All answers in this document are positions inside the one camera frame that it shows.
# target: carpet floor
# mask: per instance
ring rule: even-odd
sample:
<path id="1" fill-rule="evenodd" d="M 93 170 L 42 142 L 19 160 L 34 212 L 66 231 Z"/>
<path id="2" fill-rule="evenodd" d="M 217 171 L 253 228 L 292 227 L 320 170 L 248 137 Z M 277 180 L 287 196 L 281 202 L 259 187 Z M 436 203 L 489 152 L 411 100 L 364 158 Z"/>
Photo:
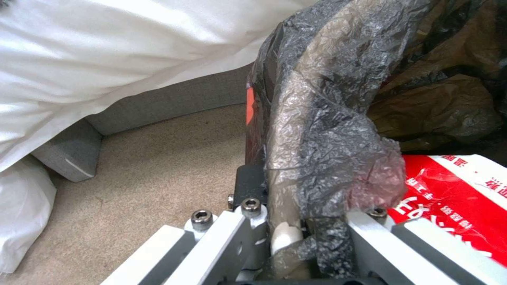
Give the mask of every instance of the carpet floor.
<path id="1" fill-rule="evenodd" d="M 97 175 L 57 176 L 47 227 L 3 284 L 99 284 L 162 225 L 199 208 L 220 214 L 243 164 L 245 106 L 107 136 Z"/>

